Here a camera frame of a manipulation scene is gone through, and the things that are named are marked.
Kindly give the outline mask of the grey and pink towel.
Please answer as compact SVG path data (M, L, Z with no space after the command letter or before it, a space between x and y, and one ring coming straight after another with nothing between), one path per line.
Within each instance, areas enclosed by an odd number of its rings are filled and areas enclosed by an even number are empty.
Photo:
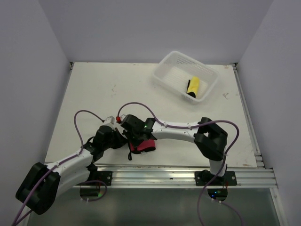
M134 147L130 142L128 142L129 154L128 160L132 160L132 154L142 154L147 152L152 152L156 150L156 144L154 140L143 141L139 146Z

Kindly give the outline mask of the grey and yellow towel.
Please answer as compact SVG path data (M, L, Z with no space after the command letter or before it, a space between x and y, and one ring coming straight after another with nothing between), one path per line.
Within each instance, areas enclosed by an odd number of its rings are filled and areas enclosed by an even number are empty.
M186 93L189 96L191 96L193 98L196 98L196 96L198 94L199 84L200 84L199 78L198 77L192 77L190 80L188 80Z

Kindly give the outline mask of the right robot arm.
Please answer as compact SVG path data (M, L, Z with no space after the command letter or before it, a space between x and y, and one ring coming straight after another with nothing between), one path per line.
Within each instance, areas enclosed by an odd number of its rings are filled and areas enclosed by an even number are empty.
M226 180L226 164L224 161L225 146L228 133L211 119L203 117L197 123L159 123L155 118L146 121L128 114L121 116L120 125L124 129L123 135L129 143L138 147L148 140L173 139L194 143L199 151L209 160L210 181L220 185Z

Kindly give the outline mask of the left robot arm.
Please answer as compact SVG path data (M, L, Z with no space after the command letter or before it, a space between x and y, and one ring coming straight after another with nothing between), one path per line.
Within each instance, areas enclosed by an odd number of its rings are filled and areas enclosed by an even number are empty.
M104 151L126 144L127 139L118 129L101 126L74 154L53 163L34 164L18 188L16 198L41 215L59 195L73 186L83 182L94 184L98 179L94 163L103 157Z

